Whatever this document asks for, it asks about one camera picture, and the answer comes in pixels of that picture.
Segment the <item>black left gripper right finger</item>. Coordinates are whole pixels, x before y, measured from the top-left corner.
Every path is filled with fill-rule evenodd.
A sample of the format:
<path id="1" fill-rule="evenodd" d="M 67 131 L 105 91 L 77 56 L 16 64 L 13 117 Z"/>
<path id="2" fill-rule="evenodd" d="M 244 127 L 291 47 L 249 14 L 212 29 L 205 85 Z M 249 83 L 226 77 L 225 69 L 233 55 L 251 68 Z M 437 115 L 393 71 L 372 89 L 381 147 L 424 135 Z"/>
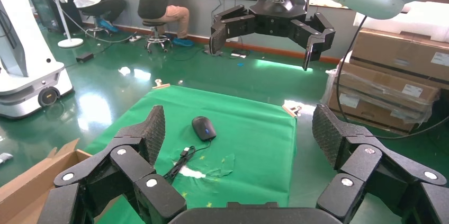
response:
<path id="1" fill-rule="evenodd" d="M 312 133 L 337 172 L 317 199 L 318 209 L 349 223 L 364 197 L 378 197 L 402 223 L 448 223 L 447 179 L 388 149 L 367 128 L 316 106 Z"/>

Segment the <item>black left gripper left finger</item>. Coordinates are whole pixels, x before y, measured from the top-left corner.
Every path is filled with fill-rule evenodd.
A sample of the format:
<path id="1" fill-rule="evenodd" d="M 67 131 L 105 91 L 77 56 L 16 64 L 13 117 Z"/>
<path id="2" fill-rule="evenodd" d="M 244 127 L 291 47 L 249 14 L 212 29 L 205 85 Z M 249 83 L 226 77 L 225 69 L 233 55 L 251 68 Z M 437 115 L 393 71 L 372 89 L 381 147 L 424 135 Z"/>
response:
<path id="1" fill-rule="evenodd" d="M 164 139 L 164 108 L 156 105 L 143 122 L 121 128 L 103 150 L 58 174 L 38 223 L 94 223 L 121 196 L 145 223 L 169 223 L 186 201 L 156 172 Z"/>

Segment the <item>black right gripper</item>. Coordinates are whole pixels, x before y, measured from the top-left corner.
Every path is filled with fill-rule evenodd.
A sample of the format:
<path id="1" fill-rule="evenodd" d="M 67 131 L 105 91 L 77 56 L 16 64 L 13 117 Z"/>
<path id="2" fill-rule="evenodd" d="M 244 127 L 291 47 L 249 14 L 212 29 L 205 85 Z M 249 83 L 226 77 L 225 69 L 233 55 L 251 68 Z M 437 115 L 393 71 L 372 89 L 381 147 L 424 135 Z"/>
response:
<path id="1" fill-rule="evenodd" d="M 228 39 L 252 33 L 289 37 L 305 49 L 302 68 L 329 50 L 336 30 L 322 13 L 306 18 L 309 0 L 258 0 L 246 9 L 238 5 L 214 17 L 209 53 L 217 55 Z"/>

